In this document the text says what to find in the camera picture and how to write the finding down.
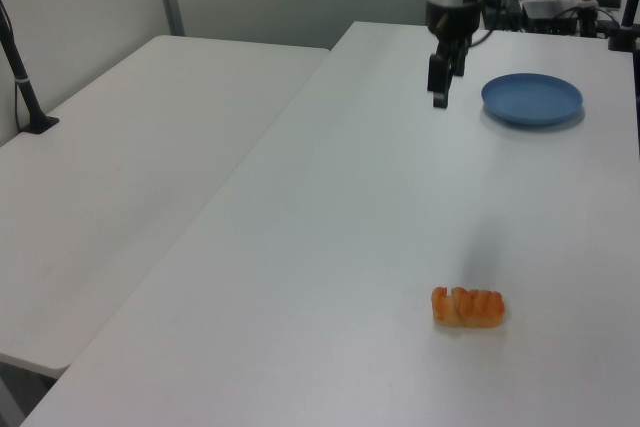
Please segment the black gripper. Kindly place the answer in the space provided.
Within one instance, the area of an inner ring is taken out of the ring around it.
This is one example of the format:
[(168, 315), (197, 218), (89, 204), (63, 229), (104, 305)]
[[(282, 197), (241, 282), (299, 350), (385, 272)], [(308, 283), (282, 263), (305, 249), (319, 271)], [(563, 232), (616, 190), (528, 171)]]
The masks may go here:
[[(463, 7), (443, 7), (426, 2), (426, 26), (439, 41), (436, 52), (429, 57), (427, 91), (433, 95), (434, 108), (447, 108), (452, 72), (465, 73), (469, 40), (479, 28), (481, 4)], [(449, 45), (452, 44), (452, 61)]]

